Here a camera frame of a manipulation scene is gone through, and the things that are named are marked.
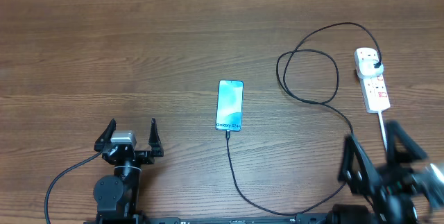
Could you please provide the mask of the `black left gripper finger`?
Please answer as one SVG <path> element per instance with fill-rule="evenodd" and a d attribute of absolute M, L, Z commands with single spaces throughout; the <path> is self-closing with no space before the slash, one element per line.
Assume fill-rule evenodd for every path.
<path fill-rule="evenodd" d="M 100 135 L 100 137 L 95 141 L 94 143 L 94 150 L 96 152 L 101 152 L 107 143 L 110 143 L 112 134 L 116 130 L 116 124 L 117 122 L 115 119 L 112 119 L 107 128 L 103 131 L 103 133 Z"/>
<path fill-rule="evenodd" d="M 164 149 L 160 141 L 160 136 L 157 131 L 157 122 L 154 118 L 151 119 L 151 130 L 150 130 L 148 145 L 151 147 L 152 157 L 164 156 Z"/>

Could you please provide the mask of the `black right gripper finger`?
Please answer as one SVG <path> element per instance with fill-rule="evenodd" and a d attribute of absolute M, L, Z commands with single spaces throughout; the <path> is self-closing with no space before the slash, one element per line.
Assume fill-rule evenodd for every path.
<path fill-rule="evenodd" d="M 397 121 L 385 123 L 388 164 L 410 164 L 428 158 L 427 153 L 405 132 Z"/>
<path fill-rule="evenodd" d="M 362 196 L 375 195 L 381 185 L 377 169 L 354 135 L 345 137 L 338 181 L 345 182 L 352 194 Z"/>

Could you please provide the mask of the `blue screen smartphone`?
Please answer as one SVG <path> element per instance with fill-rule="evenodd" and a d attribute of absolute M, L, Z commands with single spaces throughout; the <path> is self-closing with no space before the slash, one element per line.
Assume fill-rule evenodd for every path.
<path fill-rule="evenodd" d="M 216 107 L 216 129 L 240 131 L 242 127 L 242 105 L 244 82 L 220 80 Z"/>

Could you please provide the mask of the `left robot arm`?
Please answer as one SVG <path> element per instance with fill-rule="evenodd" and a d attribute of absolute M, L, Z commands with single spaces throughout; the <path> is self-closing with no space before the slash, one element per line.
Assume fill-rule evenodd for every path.
<path fill-rule="evenodd" d="M 112 175 L 102 177 L 94 186 L 97 203 L 96 223 L 148 223 L 148 217 L 137 209 L 139 182 L 143 165 L 152 165 L 164 150 L 157 132 L 155 119 L 151 120 L 148 139 L 150 150 L 137 150 L 132 130 L 117 130 L 112 119 L 94 143 L 94 150 L 103 160 L 113 165 Z"/>

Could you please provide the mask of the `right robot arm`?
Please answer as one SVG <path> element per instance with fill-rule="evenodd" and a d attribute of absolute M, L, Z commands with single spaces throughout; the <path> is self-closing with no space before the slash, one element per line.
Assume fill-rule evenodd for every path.
<path fill-rule="evenodd" d="M 386 163 L 376 167 L 357 138 L 348 135 L 338 175 L 352 194 L 370 202 L 373 212 L 363 205 L 335 205 L 326 223 L 417 223 L 412 198 L 420 194 L 428 200 L 430 211 L 443 207 L 443 164 L 414 170 L 411 164 L 427 159 L 426 152 L 398 122 L 388 121 L 385 128 Z"/>

